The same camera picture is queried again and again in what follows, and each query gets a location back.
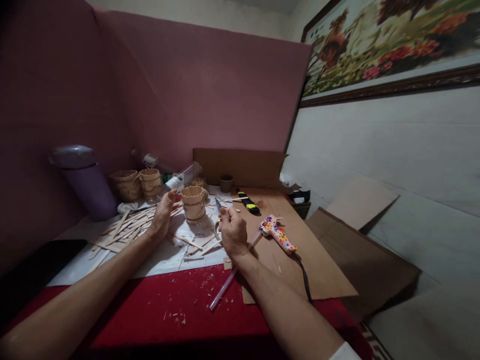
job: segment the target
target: pink wall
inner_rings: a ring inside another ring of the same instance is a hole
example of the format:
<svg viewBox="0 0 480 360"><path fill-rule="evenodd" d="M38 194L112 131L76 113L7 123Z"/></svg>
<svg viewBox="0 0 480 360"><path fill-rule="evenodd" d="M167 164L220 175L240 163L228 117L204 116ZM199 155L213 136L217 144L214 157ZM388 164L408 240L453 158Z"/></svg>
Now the pink wall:
<svg viewBox="0 0 480 360"><path fill-rule="evenodd" d="M180 169L193 148L283 152L311 48L95 9L132 139Z"/></svg>
<svg viewBox="0 0 480 360"><path fill-rule="evenodd" d="M131 148L87 3L16 1L2 26L0 274L86 214L48 163L51 147L90 146L106 173L129 167Z"/></svg>

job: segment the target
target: yellow and black knife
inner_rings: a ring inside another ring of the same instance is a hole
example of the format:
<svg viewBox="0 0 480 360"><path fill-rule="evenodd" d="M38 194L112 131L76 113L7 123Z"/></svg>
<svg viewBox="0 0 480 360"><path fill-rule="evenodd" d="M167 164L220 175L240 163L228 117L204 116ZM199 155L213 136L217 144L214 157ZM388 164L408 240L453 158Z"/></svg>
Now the yellow and black knife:
<svg viewBox="0 0 480 360"><path fill-rule="evenodd" d="M245 198L245 197L248 197L248 195L243 192L243 191L240 191L240 189L237 187L236 188L236 191L238 192L238 197L239 198ZM250 199L250 198L246 198L246 199L242 199L241 202L243 203L243 205L245 205L246 209L253 215L258 215L260 214L260 209L257 205L255 205L255 203Z"/></svg>

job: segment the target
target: purple thermos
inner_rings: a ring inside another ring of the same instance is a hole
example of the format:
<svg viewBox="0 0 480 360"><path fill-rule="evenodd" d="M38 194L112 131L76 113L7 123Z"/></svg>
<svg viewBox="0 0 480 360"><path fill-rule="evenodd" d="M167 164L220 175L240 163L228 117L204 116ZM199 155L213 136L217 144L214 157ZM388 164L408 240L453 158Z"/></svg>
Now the purple thermos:
<svg viewBox="0 0 480 360"><path fill-rule="evenodd" d="M61 169L93 221L117 215L117 202L91 148L83 145L55 147L49 159Z"/></svg>

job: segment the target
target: human hand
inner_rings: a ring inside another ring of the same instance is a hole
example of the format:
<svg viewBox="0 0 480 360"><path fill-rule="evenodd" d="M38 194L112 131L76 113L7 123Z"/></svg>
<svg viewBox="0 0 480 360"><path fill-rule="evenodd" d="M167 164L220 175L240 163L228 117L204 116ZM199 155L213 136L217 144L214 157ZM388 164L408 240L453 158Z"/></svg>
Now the human hand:
<svg viewBox="0 0 480 360"><path fill-rule="evenodd" d="M226 253L236 262L243 255L248 254L247 248L247 222L235 211L233 207L220 209L218 214L221 239Z"/></svg>
<svg viewBox="0 0 480 360"><path fill-rule="evenodd" d="M177 189L167 192L161 198L156 206L155 216L150 227L146 231L147 234L157 240L163 239L167 235L170 223L170 214L174 204L182 199L182 195L177 193Z"/></svg>

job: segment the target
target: glue gun cord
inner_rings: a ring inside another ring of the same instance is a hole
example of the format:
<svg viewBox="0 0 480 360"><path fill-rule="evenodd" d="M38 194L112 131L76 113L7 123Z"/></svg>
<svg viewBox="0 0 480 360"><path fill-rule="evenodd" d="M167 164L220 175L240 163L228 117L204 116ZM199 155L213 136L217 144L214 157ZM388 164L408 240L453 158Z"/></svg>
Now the glue gun cord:
<svg viewBox="0 0 480 360"><path fill-rule="evenodd" d="M303 283L305 284L305 291L306 291L306 296L308 297L308 302L312 306L314 306L314 301L312 300L312 295L310 294L309 279L307 278L307 272L305 271L304 265L302 264L300 257L296 253L293 252L292 255L300 265L301 271L303 272Z"/></svg>

